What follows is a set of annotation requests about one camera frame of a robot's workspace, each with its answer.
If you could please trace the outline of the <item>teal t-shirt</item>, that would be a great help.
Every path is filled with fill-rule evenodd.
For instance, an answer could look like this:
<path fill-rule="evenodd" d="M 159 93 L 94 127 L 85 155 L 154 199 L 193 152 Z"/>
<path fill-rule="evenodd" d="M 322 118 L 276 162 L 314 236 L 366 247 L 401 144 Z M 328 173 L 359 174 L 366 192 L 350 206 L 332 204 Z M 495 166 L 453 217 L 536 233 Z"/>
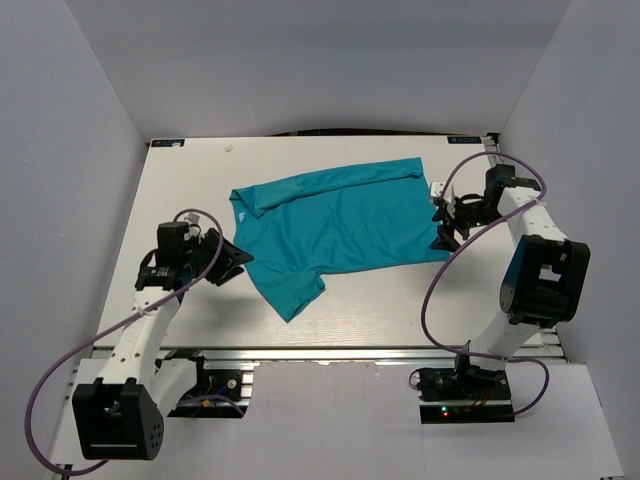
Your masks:
<path fill-rule="evenodd" d="M 326 275 L 440 262 L 421 158 L 355 164 L 237 188 L 234 243 L 285 322 L 325 289 Z"/>

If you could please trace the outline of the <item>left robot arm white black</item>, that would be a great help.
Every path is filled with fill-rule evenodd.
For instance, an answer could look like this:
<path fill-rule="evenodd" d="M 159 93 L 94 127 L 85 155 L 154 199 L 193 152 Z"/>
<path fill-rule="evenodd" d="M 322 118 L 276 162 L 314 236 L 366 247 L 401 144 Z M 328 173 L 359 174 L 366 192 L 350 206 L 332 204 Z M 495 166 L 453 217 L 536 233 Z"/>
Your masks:
<path fill-rule="evenodd" d="M 221 286 L 253 259 L 215 229 L 203 232 L 186 221 L 158 226 L 157 246 L 142 260 L 134 286 L 137 319 L 122 328 L 96 378 L 78 385 L 72 396 L 86 459 L 154 459 L 165 418 L 180 404 L 210 393 L 203 357 L 192 352 L 160 358 L 163 338 L 191 281 Z"/>

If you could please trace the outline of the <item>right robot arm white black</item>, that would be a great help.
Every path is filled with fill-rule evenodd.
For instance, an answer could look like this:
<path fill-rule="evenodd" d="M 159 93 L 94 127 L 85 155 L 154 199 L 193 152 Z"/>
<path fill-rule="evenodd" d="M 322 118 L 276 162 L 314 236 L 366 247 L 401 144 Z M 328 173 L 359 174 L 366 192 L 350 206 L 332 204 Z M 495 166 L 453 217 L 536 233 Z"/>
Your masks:
<path fill-rule="evenodd" d="M 515 245 L 500 285 L 499 312 L 455 359 L 454 377 L 461 383 L 494 384 L 531 337 L 577 312 L 590 249 L 556 226 L 538 200 L 541 192 L 539 181 L 517 176 L 511 165 L 490 168 L 481 195 L 457 197 L 444 182 L 430 187 L 438 224 L 431 249 L 455 253 L 469 242 L 471 229 L 499 220 Z"/>

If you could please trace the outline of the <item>blue table corner label right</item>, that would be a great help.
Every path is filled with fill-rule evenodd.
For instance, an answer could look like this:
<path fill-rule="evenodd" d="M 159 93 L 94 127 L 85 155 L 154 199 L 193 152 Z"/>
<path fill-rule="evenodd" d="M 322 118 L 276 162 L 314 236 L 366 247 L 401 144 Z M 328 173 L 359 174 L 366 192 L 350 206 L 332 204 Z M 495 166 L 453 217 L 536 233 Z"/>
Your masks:
<path fill-rule="evenodd" d="M 449 144 L 467 145 L 482 144 L 483 140 L 479 136 L 448 136 L 447 142 Z"/>

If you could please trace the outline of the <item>blue table corner label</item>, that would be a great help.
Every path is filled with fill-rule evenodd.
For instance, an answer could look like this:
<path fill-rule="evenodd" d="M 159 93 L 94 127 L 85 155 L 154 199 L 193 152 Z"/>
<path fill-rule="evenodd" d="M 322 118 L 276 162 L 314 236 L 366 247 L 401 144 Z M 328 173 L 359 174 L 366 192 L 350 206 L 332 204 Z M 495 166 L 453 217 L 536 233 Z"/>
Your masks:
<path fill-rule="evenodd" d="M 154 139 L 150 143 L 151 148 L 180 148 L 185 144 L 184 139 Z"/>
<path fill-rule="evenodd" d="M 448 136 L 447 142 L 449 144 L 467 145 L 482 144 L 483 140 L 479 136 Z"/>

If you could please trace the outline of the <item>blue table corner label left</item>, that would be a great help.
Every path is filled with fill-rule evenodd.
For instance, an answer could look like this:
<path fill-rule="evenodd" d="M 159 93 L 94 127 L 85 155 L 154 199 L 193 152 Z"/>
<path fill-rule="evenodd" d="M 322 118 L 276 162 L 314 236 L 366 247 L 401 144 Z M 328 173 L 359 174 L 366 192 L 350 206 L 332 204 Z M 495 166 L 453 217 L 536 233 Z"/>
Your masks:
<path fill-rule="evenodd" d="M 185 144 L 184 139 L 154 139 L 150 143 L 151 148 L 180 148 Z"/>

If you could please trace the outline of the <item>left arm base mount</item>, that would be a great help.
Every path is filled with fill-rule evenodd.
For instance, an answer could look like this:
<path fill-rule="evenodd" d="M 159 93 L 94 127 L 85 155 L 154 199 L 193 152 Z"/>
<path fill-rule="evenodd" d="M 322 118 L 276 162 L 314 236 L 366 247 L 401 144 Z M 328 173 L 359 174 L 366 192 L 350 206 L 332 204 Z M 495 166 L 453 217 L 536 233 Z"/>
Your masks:
<path fill-rule="evenodd" d="M 203 356 L 156 361 L 152 396 L 165 417 L 240 419 L 246 413 L 253 368 L 213 362 Z"/>

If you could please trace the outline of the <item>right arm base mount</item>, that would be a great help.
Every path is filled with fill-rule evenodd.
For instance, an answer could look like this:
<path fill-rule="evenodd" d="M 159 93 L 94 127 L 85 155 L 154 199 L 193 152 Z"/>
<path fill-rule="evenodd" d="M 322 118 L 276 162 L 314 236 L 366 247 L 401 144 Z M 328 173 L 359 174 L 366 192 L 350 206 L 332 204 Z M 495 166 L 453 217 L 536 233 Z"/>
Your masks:
<path fill-rule="evenodd" d="M 453 368 L 411 372 L 423 425 L 510 423 L 515 421 L 505 370 L 483 370 L 463 361 Z"/>

